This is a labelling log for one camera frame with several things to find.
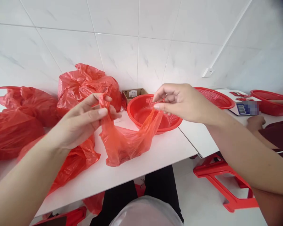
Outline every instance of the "dark red shirt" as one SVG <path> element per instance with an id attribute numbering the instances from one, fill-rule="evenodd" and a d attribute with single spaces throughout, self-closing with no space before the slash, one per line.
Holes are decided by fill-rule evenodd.
<path id="1" fill-rule="evenodd" d="M 269 124 L 259 132 L 265 139 L 279 148 L 274 149 L 275 152 L 283 151 L 283 121 Z"/>

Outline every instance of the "basket rim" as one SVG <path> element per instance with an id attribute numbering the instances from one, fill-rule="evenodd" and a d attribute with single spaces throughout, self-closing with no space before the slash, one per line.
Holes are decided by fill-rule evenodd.
<path id="1" fill-rule="evenodd" d="M 219 106 L 214 104 L 216 107 L 218 107 L 220 109 L 231 109 L 231 108 L 235 107 L 235 102 L 230 97 L 228 97 L 227 95 L 220 93 L 220 92 L 218 92 L 214 89 L 209 89 L 209 88 L 204 88 L 204 87 L 194 87 L 194 89 L 202 89 L 202 90 L 210 91 L 210 92 L 215 93 L 219 96 L 222 96 L 223 98 L 227 99 L 230 102 L 230 106 L 228 106 L 228 107 L 219 107 Z"/>
<path id="2" fill-rule="evenodd" d="M 136 125 L 139 126 L 139 127 L 141 127 L 142 124 L 139 123 L 138 121 L 136 121 L 136 120 L 134 119 L 133 115 L 132 115 L 131 112 L 130 112 L 130 107 L 131 107 L 131 104 L 132 104 L 133 101 L 138 100 L 139 98 L 145 97 L 145 96 L 154 97 L 154 94 L 139 95 L 139 96 L 133 98 L 133 99 L 129 102 L 128 107 L 127 107 L 127 112 L 128 112 L 129 118 L 132 120 L 132 122 L 134 122 L 134 124 L 136 124 Z M 182 118 L 181 118 L 181 117 L 178 117 L 178 118 L 179 118 L 178 122 L 175 123 L 173 126 L 168 127 L 168 128 L 158 129 L 157 132 L 168 132 L 168 131 L 171 131 L 171 130 L 176 129 L 176 128 L 181 124 L 181 122 L 182 122 Z"/>
<path id="3" fill-rule="evenodd" d="M 273 104 L 273 105 L 276 105 L 276 106 L 279 106 L 279 107 L 283 107 L 282 104 L 274 103 L 274 102 L 272 102 L 272 101 L 270 101 L 270 100 L 268 100 L 268 99 L 265 99 L 265 98 L 263 98 L 263 97 L 261 97 L 261 96 L 258 96 L 258 95 L 256 94 L 257 91 L 258 91 L 258 92 L 261 92 L 261 93 L 266 93 L 266 94 L 274 94 L 275 96 L 279 96 L 279 97 L 283 97 L 282 94 L 278 94 L 278 93 L 274 93 L 274 92 L 270 92 L 270 91 L 266 91 L 266 90 L 261 90 L 261 89 L 253 89 L 253 90 L 251 90 L 251 95 L 252 95 L 252 96 L 254 96 L 254 97 L 256 97 L 256 98 L 258 98 L 258 99 L 260 99 L 260 100 L 266 101 L 266 102 L 268 102 L 268 103 L 270 103 L 270 104 Z"/>

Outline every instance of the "wall socket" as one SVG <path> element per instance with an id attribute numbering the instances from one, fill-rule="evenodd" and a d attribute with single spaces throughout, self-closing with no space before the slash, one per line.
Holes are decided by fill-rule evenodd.
<path id="1" fill-rule="evenodd" d="M 202 77 L 203 78 L 208 78 L 208 77 L 211 77 L 211 75 L 213 74 L 214 70 L 212 68 L 206 68 Z"/>

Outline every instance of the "white cloth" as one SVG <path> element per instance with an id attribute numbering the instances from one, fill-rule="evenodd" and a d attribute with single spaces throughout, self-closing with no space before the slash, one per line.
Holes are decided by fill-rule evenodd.
<path id="1" fill-rule="evenodd" d="M 175 210 L 151 196 L 142 196 L 125 206 L 110 226 L 183 226 Z"/>

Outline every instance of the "red colander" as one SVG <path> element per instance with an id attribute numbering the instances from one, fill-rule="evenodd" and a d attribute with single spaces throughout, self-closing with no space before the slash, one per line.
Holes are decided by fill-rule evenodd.
<path id="1" fill-rule="evenodd" d="M 141 125 L 144 123 L 146 118 L 151 113 L 153 106 L 158 103 L 153 103 L 153 94 L 145 94 L 140 95 L 135 98 L 133 98 L 127 108 L 127 112 L 129 115 L 129 118 L 134 122 L 134 124 L 140 128 Z M 158 127 L 158 130 L 156 132 L 156 135 L 165 133 L 167 131 L 171 131 L 175 128 L 177 128 L 182 122 L 182 118 L 176 116 L 176 115 L 168 115 L 163 114 L 161 123 Z"/>
<path id="2" fill-rule="evenodd" d="M 283 116 L 283 105 L 270 100 L 283 100 L 283 95 L 264 90 L 251 90 L 251 95 L 261 100 L 260 111 L 272 116 Z"/>
<path id="3" fill-rule="evenodd" d="M 231 109 L 235 107 L 234 101 L 228 96 L 208 88 L 194 87 L 200 92 L 206 99 L 208 99 L 212 104 L 216 105 L 220 109 Z"/>

